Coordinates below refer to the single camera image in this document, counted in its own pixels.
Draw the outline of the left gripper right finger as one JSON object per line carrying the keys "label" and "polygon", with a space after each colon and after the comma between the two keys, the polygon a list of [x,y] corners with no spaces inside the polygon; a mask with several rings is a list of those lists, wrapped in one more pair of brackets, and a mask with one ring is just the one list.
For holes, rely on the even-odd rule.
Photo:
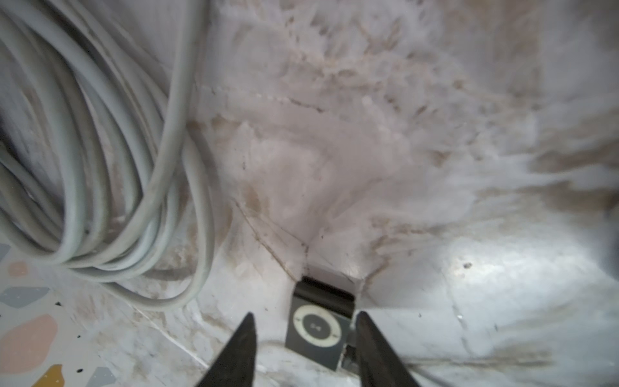
{"label": "left gripper right finger", "polygon": [[365,311],[356,317],[356,356],[362,387],[420,387]]}

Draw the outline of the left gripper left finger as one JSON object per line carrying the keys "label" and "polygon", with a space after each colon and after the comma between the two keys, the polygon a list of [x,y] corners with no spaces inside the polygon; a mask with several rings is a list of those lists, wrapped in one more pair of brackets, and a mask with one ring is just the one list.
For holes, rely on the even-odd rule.
{"label": "left gripper left finger", "polygon": [[256,369],[257,334],[248,312],[196,387],[252,387]]}

